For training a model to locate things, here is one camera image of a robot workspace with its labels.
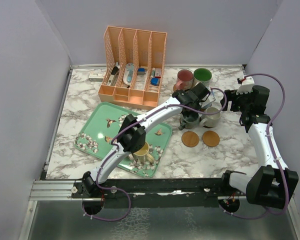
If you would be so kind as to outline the dark grey blue mug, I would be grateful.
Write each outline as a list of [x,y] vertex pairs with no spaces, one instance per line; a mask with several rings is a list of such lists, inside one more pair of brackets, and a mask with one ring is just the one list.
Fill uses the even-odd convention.
[[181,131],[183,129],[193,129],[197,127],[200,123],[200,116],[196,112],[183,112],[180,115],[179,127]]

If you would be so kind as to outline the beige grey mug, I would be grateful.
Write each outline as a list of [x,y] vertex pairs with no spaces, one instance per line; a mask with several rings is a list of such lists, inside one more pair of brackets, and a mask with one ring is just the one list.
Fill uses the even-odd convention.
[[205,128],[214,128],[214,127],[216,127],[218,125],[220,119],[221,119],[221,113],[217,112],[217,111],[218,111],[218,109],[213,107],[213,106],[208,107],[204,111],[208,115],[204,114],[200,117],[199,125],[201,127],[205,127]]

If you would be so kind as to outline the light orange wooden coaster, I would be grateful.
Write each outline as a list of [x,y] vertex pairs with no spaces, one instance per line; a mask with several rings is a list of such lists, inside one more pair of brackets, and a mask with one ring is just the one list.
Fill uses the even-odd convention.
[[198,145],[200,139],[195,132],[186,131],[182,134],[181,141],[186,147],[193,148]]

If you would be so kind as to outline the green mug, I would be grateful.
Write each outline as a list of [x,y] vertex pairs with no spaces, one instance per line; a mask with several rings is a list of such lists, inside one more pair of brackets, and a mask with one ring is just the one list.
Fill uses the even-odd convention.
[[198,68],[193,72],[192,87],[202,83],[205,87],[210,86],[210,82],[213,79],[213,74],[206,68]]

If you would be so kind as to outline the maroon red mug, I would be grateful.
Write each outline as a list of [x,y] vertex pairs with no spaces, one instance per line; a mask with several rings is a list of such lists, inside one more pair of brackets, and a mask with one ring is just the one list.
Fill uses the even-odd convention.
[[188,69],[182,69],[177,73],[177,80],[175,85],[178,90],[189,90],[193,85],[193,73]]

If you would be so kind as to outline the yellow mug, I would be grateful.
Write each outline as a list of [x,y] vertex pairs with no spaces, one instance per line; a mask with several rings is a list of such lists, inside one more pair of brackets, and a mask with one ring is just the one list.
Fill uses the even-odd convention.
[[150,147],[147,142],[145,142],[140,150],[133,153],[132,156],[134,160],[142,164],[145,164],[146,162],[153,164],[155,162],[154,157],[150,154]]

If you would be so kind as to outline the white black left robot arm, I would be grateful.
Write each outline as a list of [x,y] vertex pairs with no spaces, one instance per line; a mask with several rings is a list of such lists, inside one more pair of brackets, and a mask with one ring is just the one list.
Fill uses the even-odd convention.
[[110,142],[112,148],[99,166],[82,176],[83,191],[87,196],[96,197],[110,173],[129,154],[139,151],[146,143],[146,135],[161,122],[177,116],[184,111],[200,113],[200,102],[211,95],[211,89],[198,83],[189,90],[176,90],[164,103],[152,110],[125,117],[119,132]]

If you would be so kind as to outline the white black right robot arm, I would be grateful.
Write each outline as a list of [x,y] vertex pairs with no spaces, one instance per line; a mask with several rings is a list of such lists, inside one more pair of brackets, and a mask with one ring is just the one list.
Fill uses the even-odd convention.
[[252,140],[259,169],[253,177],[227,170],[219,189],[226,196],[239,190],[250,204],[284,210],[299,176],[296,171],[289,170],[276,145],[271,118],[265,114],[269,94],[269,89],[260,85],[245,93],[225,90],[221,104],[232,112],[241,113],[239,123]]

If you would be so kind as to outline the blue stamp box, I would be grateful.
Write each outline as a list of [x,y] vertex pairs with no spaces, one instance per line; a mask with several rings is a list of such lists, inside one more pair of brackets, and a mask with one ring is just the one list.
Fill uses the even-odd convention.
[[161,83],[161,79],[160,78],[157,78],[157,77],[153,77],[151,80],[150,80],[150,84],[152,86],[155,86],[155,87],[158,87]]

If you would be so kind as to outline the red white small box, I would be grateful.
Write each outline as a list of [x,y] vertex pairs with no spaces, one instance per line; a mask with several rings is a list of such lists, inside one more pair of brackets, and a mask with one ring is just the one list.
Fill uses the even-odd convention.
[[152,68],[150,76],[152,78],[161,78],[162,77],[162,69],[161,68]]

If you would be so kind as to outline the white packaged item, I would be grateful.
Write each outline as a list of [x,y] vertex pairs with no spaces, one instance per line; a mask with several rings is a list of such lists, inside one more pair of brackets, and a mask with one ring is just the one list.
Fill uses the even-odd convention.
[[137,77],[135,82],[135,89],[143,90],[145,87],[145,82],[147,78],[148,68],[146,66],[142,66],[137,70]]

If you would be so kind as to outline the blue correction tape package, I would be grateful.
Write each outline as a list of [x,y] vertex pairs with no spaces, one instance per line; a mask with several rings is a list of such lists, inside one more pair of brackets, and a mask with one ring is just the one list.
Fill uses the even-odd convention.
[[134,64],[133,63],[127,63],[125,66],[124,74],[123,74],[123,82],[124,84],[130,86],[132,82],[134,74]]

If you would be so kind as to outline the orange plastic desk organizer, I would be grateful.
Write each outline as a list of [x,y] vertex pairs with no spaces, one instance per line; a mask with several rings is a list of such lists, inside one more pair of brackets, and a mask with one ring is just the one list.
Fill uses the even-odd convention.
[[[159,104],[164,76],[167,33],[143,29],[108,26],[104,36],[106,74],[98,91],[102,102],[123,107],[151,110]],[[112,69],[118,63],[119,75],[114,86],[108,85]],[[134,71],[130,85],[124,84],[126,64],[133,64]],[[135,89],[137,71],[147,67],[144,89]],[[159,86],[151,85],[152,68],[162,70]]]

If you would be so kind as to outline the green floral tray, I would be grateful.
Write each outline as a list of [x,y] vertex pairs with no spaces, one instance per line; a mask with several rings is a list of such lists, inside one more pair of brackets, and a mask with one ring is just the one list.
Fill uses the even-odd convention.
[[[129,114],[138,115],[137,112],[109,102],[100,103],[76,137],[75,147],[102,160],[112,149],[112,138],[118,134],[124,118]],[[153,177],[169,144],[172,132],[173,130],[168,124],[161,123],[146,134],[145,140],[149,144],[149,154],[154,158],[153,163],[148,160],[141,163],[126,157],[118,167],[139,177]]]

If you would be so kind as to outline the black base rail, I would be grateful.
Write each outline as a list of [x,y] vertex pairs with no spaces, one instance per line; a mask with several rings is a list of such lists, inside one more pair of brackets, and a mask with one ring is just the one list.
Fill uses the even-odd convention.
[[238,199],[239,190],[224,178],[108,179],[97,186],[85,175],[73,184],[71,197],[86,207],[131,208],[216,208],[222,199]]

